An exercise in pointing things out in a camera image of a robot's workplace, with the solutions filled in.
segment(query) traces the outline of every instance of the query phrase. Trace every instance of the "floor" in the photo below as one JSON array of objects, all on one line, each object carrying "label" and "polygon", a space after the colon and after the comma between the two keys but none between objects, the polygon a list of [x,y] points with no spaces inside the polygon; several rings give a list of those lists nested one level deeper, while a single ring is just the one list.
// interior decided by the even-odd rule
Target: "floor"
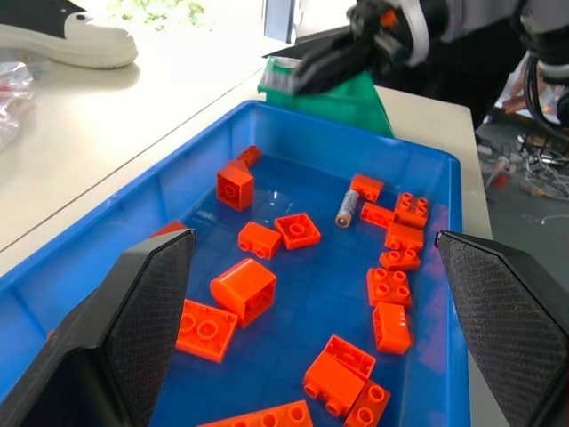
[{"label": "floor", "polygon": [[[517,136],[526,131],[527,125],[499,117],[477,133],[500,150],[515,149]],[[480,158],[488,165],[488,156]],[[518,173],[503,189],[486,191],[493,238],[531,254],[569,293],[569,202],[530,196],[519,188],[523,179]]]}]

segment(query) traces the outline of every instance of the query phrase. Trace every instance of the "orange lego brick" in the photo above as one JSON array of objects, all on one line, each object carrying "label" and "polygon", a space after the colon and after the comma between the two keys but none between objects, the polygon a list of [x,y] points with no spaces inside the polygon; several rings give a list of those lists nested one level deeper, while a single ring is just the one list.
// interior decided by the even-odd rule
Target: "orange lego brick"
[{"label": "orange lego brick", "polygon": [[306,400],[234,416],[198,427],[313,427]]},{"label": "orange lego brick", "polygon": [[281,239],[281,233],[256,222],[247,222],[239,232],[237,244],[244,251],[253,252],[259,258],[270,260],[281,246]]},{"label": "orange lego brick", "polygon": [[395,218],[400,224],[423,229],[429,220],[429,201],[413,197],[411,193],[401,193],[395,206]]},{"label": "orange lego brick", "polygon": [[304,376],[304,391],[312,399],[322,399],[333,416],[345,416],[354,405],[364,380],[323,351]]},{"label": "orange lego brick", "polygon": [[357,173],[349,184],[349,189],[354,189],[359,193],[360,197],[363,197],[369,202],[377,202],[377,199],[380,198],[382,188],[383,182],[362,175],[361,173]]},{"label": "orange lego brick", "polygon": [[384,252],[380,256],[380,263],[385,270],[391,271],[415,271],[421,266],[419,255],[414,249]]},{"label": "orange lego brick", "polygon": [[423,248],[423,231],[392,222],[385,233],[385,246],[394,251]]},{"label": "orange lego brick", "polygon": [[237,325],[237,316],[185,300],[176,349],[220,363]]},{"label": "orange lego brick", "polygon": [[406,310],[413,305],[407,275],[403,271],[369,269],[366,279],[370,305],[392,302],[403,305]]},{"label": "orange lego brick", "polygon": [[217,198],[243,211],[252,204],[255,180],[244,162],[229,162],[217,173]]},{"label": "orange lego brick", "polygon": [[315,245],[321,235],[314,222],[305,213],[275,219],[275,227],[283,235],[287,249]]},{"label": "orange lego brick", "polygon": [[241,327],[273,305],[275,289],[276,276],[251,258],[234,265],[211,284],[215,301],[237,314]]},{"label": "orange lego brick", "polygon": [[331,354],[343,366],[359,376],[362,380],[367,380],[372,374],[373,367],[375,366],[375,358],[365,351],[358,349],[355,345],[342,340],[338,335],[332,335],[324,351]]},{"label": "orange lego brick", "polygon": [[243,153],[241,153],[237,157],[237,160],[243,160],[247,164],[247,166],[252,166],[255,163],[257,163],[257,160],[260,159],[260,156],[261,152],[259,147],[257,147],[256,145],[252,145],[251,147],[246,149]]},{"label": "orange lego brick", "polygon": [[384,207],[372,205],[369,202],[365,202],[360,217],[364,221],[368,221],[372,224],[379,225],[380,227],[386,229],[393,222],[395,213]]},{"label": "orange lego brick", "polygon": [[403,305],[378,302],[373,311],[373,331],[377,350],[405,354],[412,337]]},{"label": "orange lego brick", "polygon": [[178,230],[185,230],[187,227],[179,221],[172,221],[168,225],[164,226],[162,229],[154,233],[151,237],[162,236],[163,234],[172,233]]},{"label": "orange lego brick", "polygon": [[376,427],[390,397],[387,390],[368,380],[343,427]]}]

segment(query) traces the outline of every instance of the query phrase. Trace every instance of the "white shoe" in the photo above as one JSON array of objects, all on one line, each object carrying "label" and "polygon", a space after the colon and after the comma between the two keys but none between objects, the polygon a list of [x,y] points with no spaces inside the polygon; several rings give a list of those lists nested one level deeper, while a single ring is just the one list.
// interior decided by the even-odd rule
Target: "white shoe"
[{"label": "white shoe", "polygon": [[0,0],[0,46],[86,68],[123,67],[138,56],[127,30],[69,0]]}]

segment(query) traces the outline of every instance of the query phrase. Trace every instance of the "white table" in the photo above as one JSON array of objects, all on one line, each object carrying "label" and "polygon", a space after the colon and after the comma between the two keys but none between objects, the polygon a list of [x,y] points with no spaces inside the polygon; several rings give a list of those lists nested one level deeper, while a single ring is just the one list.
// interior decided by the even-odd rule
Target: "white table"
[{"label": "white table", "polygon": [[[0,152],[0,275],[223,113],[262,99],[256,91],[262,65],[242,51],[227,49],[221,58],[203,48],[185,56],[169,41],[151,43],[136,66],[93,71],[54,65],[39,82],[20,138]],[[464,232],[489,238],[469,111],[378,91],[397,138],[461,161]],[[472,425],[507,425],[469,362]]]}]

